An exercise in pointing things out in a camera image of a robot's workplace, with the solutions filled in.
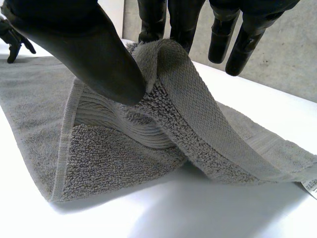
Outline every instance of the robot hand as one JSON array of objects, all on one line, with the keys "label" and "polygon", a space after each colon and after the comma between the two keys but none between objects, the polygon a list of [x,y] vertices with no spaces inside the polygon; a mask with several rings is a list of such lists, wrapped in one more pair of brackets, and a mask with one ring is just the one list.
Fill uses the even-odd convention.
[{"label": "robot hand", "polygon": [[10,47],[9,47],[10,56],[7,59],[8,63],[13,63],[15,61],[16,57],[19,54],[22,43],[31,53],[33,54],[36,53],[31,42],[28,39],[26,39],[24,36],[22,36],[20,33],[18,33],[16,30],[14,30],[9,25],[9,22],[5,20],[4,18],[2,18],[1,16],[0,16],[0,38],[7,44],[10,44]]}]

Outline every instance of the towel fold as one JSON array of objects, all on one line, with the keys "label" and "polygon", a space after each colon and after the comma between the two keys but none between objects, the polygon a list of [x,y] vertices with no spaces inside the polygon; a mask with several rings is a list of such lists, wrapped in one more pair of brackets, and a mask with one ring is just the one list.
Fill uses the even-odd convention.
[{"label": "towel fold", "polygon": [[147,81],[134,107],[98,95],[55,58],[0,62],[1,106],[48,201],[134,186],[186,161],[222,183],[317,178],[316,155],[217,103],[176,42],[128,50]]}]

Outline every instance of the towel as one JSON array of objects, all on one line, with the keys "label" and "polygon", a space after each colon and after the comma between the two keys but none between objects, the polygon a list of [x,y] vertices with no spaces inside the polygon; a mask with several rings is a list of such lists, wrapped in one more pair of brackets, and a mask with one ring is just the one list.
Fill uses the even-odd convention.
[{"label": "towel", "polygon": [[134,186],[186,162],[220,183],[317,178],[316,155],[217,103],[179,44],[127,48],[147,82],[133,107],[95,93],[55,58],[0,61],[1,107],[45,199]]}]

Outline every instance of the white table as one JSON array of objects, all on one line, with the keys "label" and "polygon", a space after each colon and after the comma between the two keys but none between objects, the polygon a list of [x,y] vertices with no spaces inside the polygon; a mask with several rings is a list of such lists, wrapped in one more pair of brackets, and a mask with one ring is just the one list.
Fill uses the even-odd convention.
[{"label": "white table", "polygon": [[[36,56],[49,55],[36,47]],[[7,46],[0,42],[0,56]],[[317,154],[317,104],[195,63],[215,99]],[[294,183],[213,184],[190,167],[65,204],[34,185],[0,110],[0,237],[315,238],[317,201]]]}]

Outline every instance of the towel label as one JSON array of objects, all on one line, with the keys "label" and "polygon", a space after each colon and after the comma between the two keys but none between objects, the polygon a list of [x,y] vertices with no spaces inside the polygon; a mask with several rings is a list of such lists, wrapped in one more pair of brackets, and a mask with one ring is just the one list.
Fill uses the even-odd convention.
[{"label": "towel label", "polygon": [[302,185],[314,198],[317,199],[317,179],[302,182]]}]

